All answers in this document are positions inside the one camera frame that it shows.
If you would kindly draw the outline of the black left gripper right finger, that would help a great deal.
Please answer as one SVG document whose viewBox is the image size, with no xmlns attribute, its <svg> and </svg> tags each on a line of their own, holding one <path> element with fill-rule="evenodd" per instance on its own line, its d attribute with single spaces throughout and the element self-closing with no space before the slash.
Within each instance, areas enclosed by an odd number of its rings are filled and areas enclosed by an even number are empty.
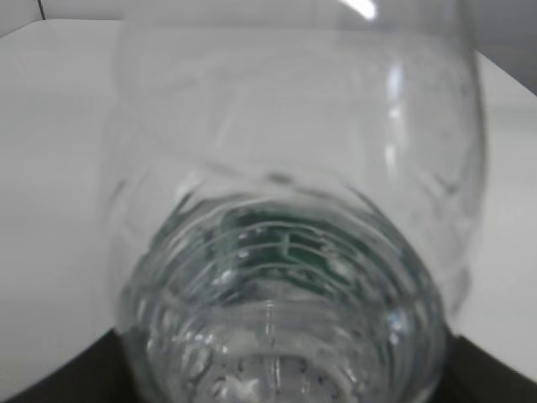
<svg viewBox="0 0 537 403">
<path fill-rule="evenodd" d="M 451 336 L 437 403 L 536 403 L 536 383 L 462 336 Z"/>
</svg>

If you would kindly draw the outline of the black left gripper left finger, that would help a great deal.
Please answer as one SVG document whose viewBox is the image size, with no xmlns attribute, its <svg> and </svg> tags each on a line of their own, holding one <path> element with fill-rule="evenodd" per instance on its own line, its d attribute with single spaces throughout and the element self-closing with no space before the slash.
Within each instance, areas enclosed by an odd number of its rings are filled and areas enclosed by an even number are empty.
<svg viewBox="0 0 537 403">
<path fill-rule="evenodd" d="M 124 342 L 113 330 L 54 372 L 5 399 L 8 403 L 134 403 L 146 400 L 135 385 Z"/>
</svg>

